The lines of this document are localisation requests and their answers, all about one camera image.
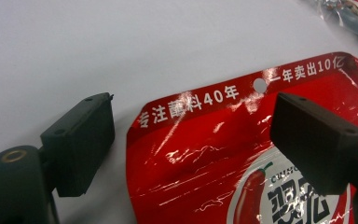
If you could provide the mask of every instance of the black plastic part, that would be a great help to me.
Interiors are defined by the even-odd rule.
[[[0,153],[0,223],[58,223],[35,147],[13,147]]]
[[[115,139],[112,96],[86,98],[41,134],[60,197],[86,193]]]
[[[356,175],[358,127],[308,99],[279,93],[270,137],[319,194],[341,194]]]

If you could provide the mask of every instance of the plastic wrapper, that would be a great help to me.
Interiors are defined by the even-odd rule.
[[[354,188],[318,195],[271,143],[280,91],[358,126],[358,59],[342,52],[150,102],[127,135],[138,223],[354,223]]]
[[[337,23],[358,35],[358,0],[306,0],[326,21]]]

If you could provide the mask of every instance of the red packaging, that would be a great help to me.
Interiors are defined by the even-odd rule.
[[[354,223],[354,188],[318,195],[271,143],[279,91],[358,126],[358,59],[343,52],[150,102],[127,135],[138,223]]]

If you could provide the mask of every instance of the screw hole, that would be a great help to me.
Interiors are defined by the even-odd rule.
[[[258,93],[264,93],[267,90],[267,83],[266,81],[261,78],[258,77],[257,79],[255,79],[254,81],[254,89],[255,91],[257,91]]]
[[[64,132],[65,132],[64,129],[59,129],[59,130],[55,131],[54,134],[62,134]]]
[[[1,160],[4,163],[10,163],[10,162],[13,162],[13,161],[21,160],[23,157],[25,157],[25,155],[27,155],[27,151],[25,151],[23,149],[12,150],[12,151],[7,152],[2,157]]]

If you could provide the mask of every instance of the snack package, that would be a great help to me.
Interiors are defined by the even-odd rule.
[[[358,0],[307,0],[322,19],[335,21],[358,35]]]
[[[280,91],[358,126],[358,59],[343,52],[150,102],[127,135],[138,223],[354,223],[354,188],[318,195],[271,143]]]

